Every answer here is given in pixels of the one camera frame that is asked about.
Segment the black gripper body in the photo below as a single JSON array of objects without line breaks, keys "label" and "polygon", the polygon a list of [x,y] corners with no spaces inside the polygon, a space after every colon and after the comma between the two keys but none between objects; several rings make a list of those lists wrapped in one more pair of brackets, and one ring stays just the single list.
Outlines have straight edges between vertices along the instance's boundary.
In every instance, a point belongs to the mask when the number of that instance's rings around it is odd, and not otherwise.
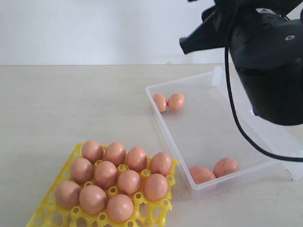
[{"label": "black gripper body", "polygon": [[190,35],[179,39],[183,53],[224,48],[237,12],[236,0],[215,0],[212,7],[202,12],[202,23]]}]

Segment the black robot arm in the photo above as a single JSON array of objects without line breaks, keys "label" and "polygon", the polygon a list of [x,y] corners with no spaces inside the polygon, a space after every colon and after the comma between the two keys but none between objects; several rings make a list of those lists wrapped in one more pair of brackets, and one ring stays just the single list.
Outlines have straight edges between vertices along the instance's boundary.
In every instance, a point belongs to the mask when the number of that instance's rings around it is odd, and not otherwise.
[{"label": "black robot arm", "polygon": [[303,23],[287,15],[298,0],[217,0],[180,38],[185,54],[229,51],[254,114],[283,126],[303,122]]}]

